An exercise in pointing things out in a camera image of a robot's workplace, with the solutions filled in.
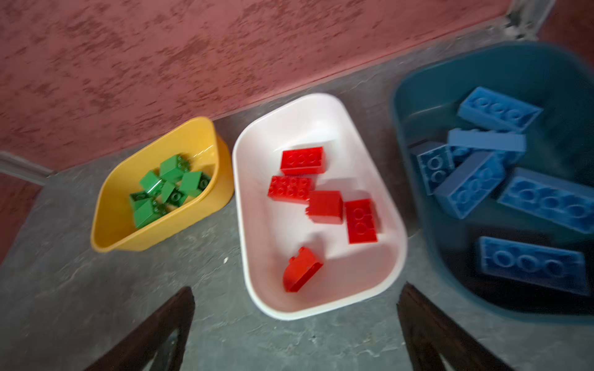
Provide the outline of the blue lego brick slim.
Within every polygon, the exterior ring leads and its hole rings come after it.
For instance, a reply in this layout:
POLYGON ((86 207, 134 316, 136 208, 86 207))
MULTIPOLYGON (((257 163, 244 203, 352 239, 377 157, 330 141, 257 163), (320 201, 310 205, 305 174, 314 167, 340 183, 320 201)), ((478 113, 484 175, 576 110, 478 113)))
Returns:
POLYGON ((522 159, 527 150, 524 134, 478 129, 450 130, 447 145, 455 165, 461 165, 475 151, 491 151, 504 168, 510 168, 522 159))

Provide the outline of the blue lego brick pair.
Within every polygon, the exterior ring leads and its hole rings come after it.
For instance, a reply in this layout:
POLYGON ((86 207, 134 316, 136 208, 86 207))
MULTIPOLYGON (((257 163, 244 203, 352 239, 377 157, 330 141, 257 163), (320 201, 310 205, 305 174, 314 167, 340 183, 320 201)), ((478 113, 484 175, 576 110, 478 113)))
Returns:
POLYGON ((505 168, 491 151, 476 151, 434 191, 450 216, 463 220, 503 181, 505 168))
POLYGON ((589 296, 584 254, 495 237, 476 242, 480 273, 559 292, 589 296))

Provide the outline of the blue lego brick long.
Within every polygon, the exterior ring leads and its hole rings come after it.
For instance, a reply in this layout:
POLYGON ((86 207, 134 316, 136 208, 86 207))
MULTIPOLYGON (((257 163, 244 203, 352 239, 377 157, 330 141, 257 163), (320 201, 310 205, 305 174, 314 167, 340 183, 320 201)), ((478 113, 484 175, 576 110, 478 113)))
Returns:
POLYGON ((517 167, 497 201, 583 234, 593 233, 593 188, 517 167))

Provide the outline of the green lego brick front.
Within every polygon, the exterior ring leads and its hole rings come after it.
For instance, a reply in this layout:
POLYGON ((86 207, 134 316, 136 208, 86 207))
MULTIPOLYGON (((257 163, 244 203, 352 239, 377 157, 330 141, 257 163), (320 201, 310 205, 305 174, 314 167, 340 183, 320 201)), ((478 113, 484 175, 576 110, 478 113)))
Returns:
POLYGON ((183 193, 175 183, 165 181, 161 190, 161 200, 164 204, 172 207, 181 207, 188 195, 183 193))

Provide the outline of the red lego brick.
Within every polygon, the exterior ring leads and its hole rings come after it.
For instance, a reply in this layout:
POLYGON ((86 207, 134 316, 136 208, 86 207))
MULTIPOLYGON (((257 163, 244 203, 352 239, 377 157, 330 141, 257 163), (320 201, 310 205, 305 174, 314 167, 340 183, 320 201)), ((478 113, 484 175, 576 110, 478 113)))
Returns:
POLYGON ((344 206, 349 244, 377 243, 373 201, 358 199, 346 202, 344 206))
POLYGON ((300 176, 273 176, 268 197, 274 201, 307 204, 315 189, 311 178, 300 176))
POLYGON ((285 176, 323 174, 326 171, 325 151, 323 147, 284 151, 280 170, 285 176))
POLYGON ((343 198, 340 191, 312 191, 306 216, 317 224, 343 223, 343 198))
POLYGON ((295 257, 289 259, 282 282, 286 292, 298 292, 323 267, 321 261, 308 247, 301 247, 295 257))

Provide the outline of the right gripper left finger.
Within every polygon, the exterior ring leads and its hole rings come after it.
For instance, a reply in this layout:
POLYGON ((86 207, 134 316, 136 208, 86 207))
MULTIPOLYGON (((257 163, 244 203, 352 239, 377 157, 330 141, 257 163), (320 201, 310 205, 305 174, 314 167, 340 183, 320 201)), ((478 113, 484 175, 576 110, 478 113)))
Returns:
POLYGON ((190 334, 195 300, 181 288, 88 370, 179 370, 190 334))

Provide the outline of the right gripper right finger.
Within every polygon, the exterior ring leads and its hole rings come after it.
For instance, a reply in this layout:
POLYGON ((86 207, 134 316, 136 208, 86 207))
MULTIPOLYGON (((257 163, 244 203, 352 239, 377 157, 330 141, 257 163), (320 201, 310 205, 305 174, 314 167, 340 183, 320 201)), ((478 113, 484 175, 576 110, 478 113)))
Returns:
POLYGON ((510 370, 510 366, 433 304, 414 285, 400 294, 398 318, 414 370, 510 370))

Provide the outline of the green curved lego brick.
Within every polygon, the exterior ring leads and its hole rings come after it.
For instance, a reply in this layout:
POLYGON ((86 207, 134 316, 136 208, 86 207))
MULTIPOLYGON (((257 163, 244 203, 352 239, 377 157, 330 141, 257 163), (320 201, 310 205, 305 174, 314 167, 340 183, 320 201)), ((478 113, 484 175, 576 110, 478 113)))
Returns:
POLYGON ((165 181, 153 171, 148 171, 140 179, 139 184, 145 193, 148 193, 151 197, 157 197, 162 192, 165 181))

